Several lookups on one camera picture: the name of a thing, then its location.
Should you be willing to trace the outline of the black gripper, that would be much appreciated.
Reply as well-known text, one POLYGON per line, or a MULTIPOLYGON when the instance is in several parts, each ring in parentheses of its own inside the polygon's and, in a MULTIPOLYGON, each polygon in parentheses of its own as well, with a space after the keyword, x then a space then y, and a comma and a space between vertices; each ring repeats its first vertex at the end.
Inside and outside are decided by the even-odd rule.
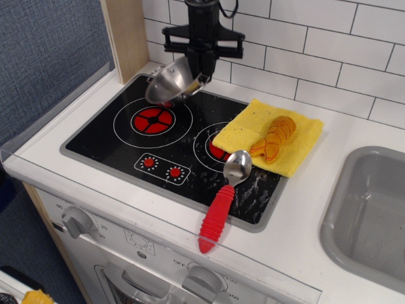
POLYGON ((202 82, 207 84, 219 58, 243 58, 245 35, 220 23, 220 15, 233 18, 238 7, 230 15, 222 6, 188 6, 187 9, 188 24, 162 29, 164 48, 167 52, 184 54, 192 78, 201 75, 202 82))

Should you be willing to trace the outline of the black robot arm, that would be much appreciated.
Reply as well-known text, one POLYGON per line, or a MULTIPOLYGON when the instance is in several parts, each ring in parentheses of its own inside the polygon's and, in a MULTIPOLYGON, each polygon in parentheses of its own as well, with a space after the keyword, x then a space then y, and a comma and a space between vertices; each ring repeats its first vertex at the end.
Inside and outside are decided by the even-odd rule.
POLYGON ((245 35, 225 28, 220 15, 233 18, 239 2, 231 15, 227 15, 219 1, 186 1, 188 8, 187 25, 165 27, 164 48, 167 52, 182 53, 186 56, 191 74, 207 84, 215 72, 216 61, 221 58, 243 58, 245 35))

